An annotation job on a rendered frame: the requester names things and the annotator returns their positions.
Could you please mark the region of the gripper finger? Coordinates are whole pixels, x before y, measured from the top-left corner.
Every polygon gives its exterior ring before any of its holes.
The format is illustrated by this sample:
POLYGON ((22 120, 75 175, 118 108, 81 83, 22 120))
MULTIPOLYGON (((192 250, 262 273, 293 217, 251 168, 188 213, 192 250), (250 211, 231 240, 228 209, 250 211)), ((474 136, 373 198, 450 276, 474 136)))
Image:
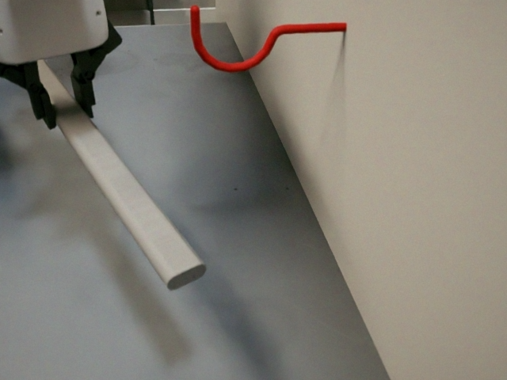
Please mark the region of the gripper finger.
POLYGON ((90 118, 93 117, 92 105, 96 104, 92 83, 92 79, 95 77, 95 70, 99 67, 106 54, 122 42, 122 36, 108 18, 107 21, 109 35, 103 44, 70 53, 74 64, 71 71, 74 97, 90 118))
POLYGON ((36 118, 43 118, 50 129, 57 126, 49 92, 40 80, 37 59, 18 64, 0 61, 0 77, 26 88, 36 118))

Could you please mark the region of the beige bar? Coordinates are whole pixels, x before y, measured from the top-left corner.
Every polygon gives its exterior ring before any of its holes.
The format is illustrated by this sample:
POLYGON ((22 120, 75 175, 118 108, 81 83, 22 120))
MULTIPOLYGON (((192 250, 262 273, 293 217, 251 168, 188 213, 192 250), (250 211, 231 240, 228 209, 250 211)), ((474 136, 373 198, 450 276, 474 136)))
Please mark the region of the beige bar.
POLYGON ((207 268, 68 88, 38 59, 55 122, 169 289, 201 277, 207 268))

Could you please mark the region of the red rounded hook tip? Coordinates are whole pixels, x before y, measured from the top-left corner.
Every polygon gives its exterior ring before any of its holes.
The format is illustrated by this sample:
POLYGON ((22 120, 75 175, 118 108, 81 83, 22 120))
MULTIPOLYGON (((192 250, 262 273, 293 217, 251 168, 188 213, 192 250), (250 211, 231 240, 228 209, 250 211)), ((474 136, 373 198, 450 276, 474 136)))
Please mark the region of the red rounded hook tip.
POLYGON ((190 9, 191 35, 200 34, 200 8, 192 6, 190 9))

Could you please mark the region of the beige wall panel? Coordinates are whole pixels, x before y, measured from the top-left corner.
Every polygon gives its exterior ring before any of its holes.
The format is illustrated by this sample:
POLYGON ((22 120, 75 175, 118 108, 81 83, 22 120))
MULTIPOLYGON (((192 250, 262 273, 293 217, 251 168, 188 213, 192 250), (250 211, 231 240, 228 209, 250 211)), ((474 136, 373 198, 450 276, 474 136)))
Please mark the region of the beige wall panel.
POLYGON ((507 380, 507 0, 215 0, 391 380, 507 380))

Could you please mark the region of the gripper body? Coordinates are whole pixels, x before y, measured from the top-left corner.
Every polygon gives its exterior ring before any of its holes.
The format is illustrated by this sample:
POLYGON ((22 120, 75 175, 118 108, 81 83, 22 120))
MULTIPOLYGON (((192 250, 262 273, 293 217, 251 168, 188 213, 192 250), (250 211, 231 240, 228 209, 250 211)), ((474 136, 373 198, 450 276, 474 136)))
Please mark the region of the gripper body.
POLYGON ((0 0, 0 61, 23 63, 106 41, 103 0, 0 0))

